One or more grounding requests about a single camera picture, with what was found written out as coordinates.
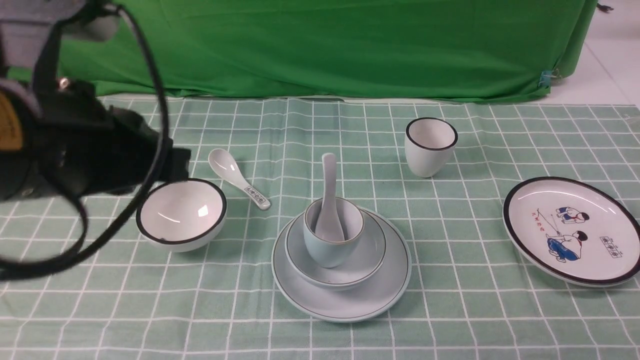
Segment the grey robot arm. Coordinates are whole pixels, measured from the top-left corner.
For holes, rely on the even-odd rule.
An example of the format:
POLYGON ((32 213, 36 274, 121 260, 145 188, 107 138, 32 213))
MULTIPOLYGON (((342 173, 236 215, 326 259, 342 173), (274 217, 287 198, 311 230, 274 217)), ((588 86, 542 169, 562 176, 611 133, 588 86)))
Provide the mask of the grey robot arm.
POLYGON ((167 124, 154 130, 133 110, 105 107, 91 82, 58 74, 64 37, 109 41, 121 19, 138 41, 167 117, 153 55, 126 7, 111 0, 1 2, 2 202, 123 195, 147 180, 189 178, 191 151, 174 146, 167 124))

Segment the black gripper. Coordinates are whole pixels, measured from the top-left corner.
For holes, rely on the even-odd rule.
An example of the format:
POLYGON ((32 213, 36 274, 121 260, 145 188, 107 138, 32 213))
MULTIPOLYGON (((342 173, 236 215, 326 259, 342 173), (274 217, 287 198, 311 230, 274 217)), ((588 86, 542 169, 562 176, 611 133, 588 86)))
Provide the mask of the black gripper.
MULTIPOLYGON (((96 98, 93 84, 60 79, 48 91, 1 80, 1 170, 3 202, 52 198, 53 177, 74 196, 126 194, 142 184, 160 138, 144 117, 96 98)), ((172 148, 167 181, 189 175, 192 151, 172 148)))

